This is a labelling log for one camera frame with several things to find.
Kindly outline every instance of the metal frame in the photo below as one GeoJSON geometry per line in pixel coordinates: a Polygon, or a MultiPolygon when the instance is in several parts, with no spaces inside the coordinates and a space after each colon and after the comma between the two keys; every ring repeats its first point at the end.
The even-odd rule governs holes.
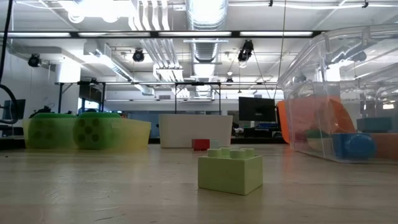
{"type": "Polygon", "coordinates": [[[102,96],[101,96],[101,104],[99,105],[99,110],[101,112],[104,112],[106,82],[76,82],[76,83],[55,83],[55,84],[60,86],[60,92],[59,92],[59,96],[58,96],[58,113],[61,113],[61,104],[62,104],[63,93],[65,93],[72,85],[90,85],[90,84],[103,86],[103,92],[102,92],[102,96]],[[63,91],[64,84],[69,84],[68,88],[65,91],[63,91]]]}

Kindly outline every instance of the ceiling light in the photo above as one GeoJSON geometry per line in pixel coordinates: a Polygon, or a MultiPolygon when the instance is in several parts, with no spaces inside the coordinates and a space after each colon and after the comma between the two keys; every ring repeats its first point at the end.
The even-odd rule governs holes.
{"type": "MultiPolygon", "coordinates": [[[[259,6],[269,6],[268,2],[261,3],[230,3],[228,6],[251,6],[251,7],[259,7],[259,6]]],[[[347,6],[300,6],[294,4],[273,4],[272,6],[276,7],[286,7],[291,9],[311,9],[311,10],[330,10],[330,9],[351,9],[351,8],[362,8],[363,4],[355,4],[355,5],[347,5],[347,6]]],[[[398,5],[387,5],[387,4],[370,4],[368,7],[398,7],[398,5]]]]}
{"type": "Polygon", "coordinates": [[[175,85],[174,82],[139,82],[140,85],[175,85]]]}
{"type": "Polygon", "coordinates": [[[244,31],[240,33],[241,37],[282,37],[283,35],[286,37],[291,36],[300,36],[300,37],[310,37],[312,36],[313,32],[307,31],[244,31]]]}
{"type": "Polygon", "coordinates": [[[107,85],[131,85],[129,82],[107,82],[107,85]]]}
{"type": "Polygon", "coordinates": [[[8,37],[70,37],[68,32],[8,32],[8,37]]]}
{"type": "Polygon", "coordinates": [[[229,40],[183,40],[184,43],[188,43],[188,44],[194,44],[194,43],[213,43],[213,44],[217,44],[217,43],[228,43],[229,40]]]}
{"type": "Polygon", "coordinates": [[[222,85],[257,85],[256,82],[222,82],[222,85]]]}
{"type": "Polygon", "coordinates": [[[149,32],[79,32],[80,37],[149,37],[149,32]]]}
{"type": "Polygon", "coordinates": [[[180,32],[159,32],[161,37],[229,37],[231,32],[228,31],[180,31],[180,32]]]}
{"type": "Polygon", "coordinates": [[[157,100],[156,99],[138,99],[138,100],[130,100],[130,101],[148,102],[148,101],[157,101],[157,100]]]}

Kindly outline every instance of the black cable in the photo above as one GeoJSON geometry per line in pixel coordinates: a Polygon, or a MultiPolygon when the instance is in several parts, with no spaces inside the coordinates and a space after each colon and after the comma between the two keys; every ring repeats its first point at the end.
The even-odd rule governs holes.
{"type": "Polygon", "coordinates": [[[6,87],[5,85],[1,84],[2,76],[4,74],[4,66],[6,63],[6,50],[7,50],[7,38],[8,38],[8,28],[10,26],[10,20],[11,20],[11,13],[12,13],[12,0],[8,1],[8,9],[7,9],[7,17],[6,17],[6,24],[4,26],[4,35],[2,38],[2,48],[1,48],[1,61],[0,61],[0,88],[3,89],[9,96],[12,101],[12,104],[10,104],[10,107],[14,105],[14,116],[12,116],[12,121],[5,121],[5,120],[0,120],[0,123],[3,124],[15,124],[18,122],[18,104],[17,100],[12,94],[12,91],[6,87]]]}
{"type": "Polygon", "coordinates": [[[363,9],[366,9],[369,6],[369,1],[365,0],[365,5],[362,6],[363,9]]]}
{"type": "MultiPolygon", "coordinates": [[[[282,58],[283,53],[284,53],[284,42],[285,42],[285,26],[286,26],[286,2],[287,0],[285,0],[285,10],[284,10],[284,26],[283,26],[283,33],[282,33],[282,46],[280,47],[280,60],[279,60],[279,71],[278,71],[278,79],[277,82],[279,81],[280,78],[280,69],[282,68],[282,58]]],[[[276,96],[276,89],[277,89],[277,85],[275,86],[275,92],[274,92],[274,99],[276,96]]]]}

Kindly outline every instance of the blue object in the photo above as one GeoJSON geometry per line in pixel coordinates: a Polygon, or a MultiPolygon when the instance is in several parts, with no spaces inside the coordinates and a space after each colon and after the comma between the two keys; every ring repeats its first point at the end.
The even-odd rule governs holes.
{"type": "Polygon", "coordinates": [[[332,138],[339,159],[369,159],[376,155],[376,145],[369,134],[332,134],[332,138]]]}

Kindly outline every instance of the lego brick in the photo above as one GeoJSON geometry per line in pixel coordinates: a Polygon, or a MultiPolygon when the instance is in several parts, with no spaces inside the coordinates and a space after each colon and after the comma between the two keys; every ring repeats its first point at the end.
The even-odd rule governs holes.
{"type": "Polygon", "coordinates": [[[209,149],[198,158],[199,188],[247,195],[262,186],[262,156],[252,156],[251,149],[227,151],[209,149]]]}
{"type": "Polygon", "coordinates": [[[192,139],[192,148],[194,151],[205,151],[210,148],[210,140],[192,139]]]}

